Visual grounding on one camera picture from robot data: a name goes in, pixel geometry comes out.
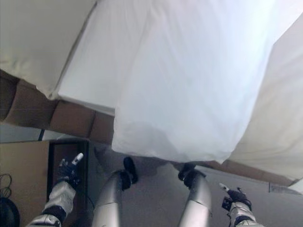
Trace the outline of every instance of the black cable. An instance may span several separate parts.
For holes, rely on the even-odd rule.
[[[7,176],[9,178],[9,183],[8,183],[8,186],[1,187],[0,193],[1,193],[1,197],[9,198],[10,195],[11,195],[10,186],[11,186],[12,178],[11,178],[10,174],[1,174],[0,175],[0,185],[2,185],[2,181],[3,181],[5,176]]]
[[[91,198],[89,197],[89,195],[87,195],[87,193],[85,193],[84,191],[81,191],[81,190],[79,190],[79,189],[77,189],[77,192],[79,192],[79,193],[85,195],[85,197],[90,201],[91,206],[93,207],[93,209],[95,209],[95,204],[94,204],[93,200],[91,200]]]
[[[45,132],[45,130],[44,130],[44,129],[41,129],[40,134],[39,134],[38,141],[42,141],[43,136],[44,136],[44,132]]]

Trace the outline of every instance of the silver arm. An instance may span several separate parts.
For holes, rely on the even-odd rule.
[[[209,227],[211,193],[205,176],[191,170],[183,180],[190,193],[178,227]]]
[[[53,187],[49,195],[49,201],[46,203],[41,215],[35,217],[27,227],[61,227],[65,218],[73,209],[73,199],[76,187],[80,180],[76,174],[76,166],[83,158],[79,153],[74,160],[69,163],[64,159],[59,165],[58,183]]]
[[[264,227],[257,223],[251,211],[251,202],[247,199],[241,188],[238,188],[238,191],[233,191],[222,183],[220,183],[220,187],[230,196],[230,198],[224,198],[222,207],[229,212],[228,216],[231,219],[231,227]]]

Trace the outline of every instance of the gray floor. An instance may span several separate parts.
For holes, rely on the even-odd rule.
[[[89,195],[96,202],[98,193],[114,170],[122,168],[123,155],[113,151],[89,157]],[[172,164],[149,158],[134,158],[139,182],[123,193],[123,227],[176,227],[188,196]],[[221,208],[225,192],[218,183],[240,186],[252,201],[258,221],[267,227],[301,227],[303,196],[268,193],[268,183],[251,180],[202,167],[212,189],[212,227],[228,227],[229,218]]]

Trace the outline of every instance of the white cloth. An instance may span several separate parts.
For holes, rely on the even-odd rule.
[[[115,151],[224,161],[249,123],[275,1],[153,1],[116,107]]]
[[[61,72],[96,0],[1,0],[0,68],[55,98]]]
[[[231,160],[303,178],[303,14],[276,42],[250,124]]]
[[[103,0],[59,95],[112,115],[117,107],[117,151],[223,161],[249,122],[271,46],[300,3]]]

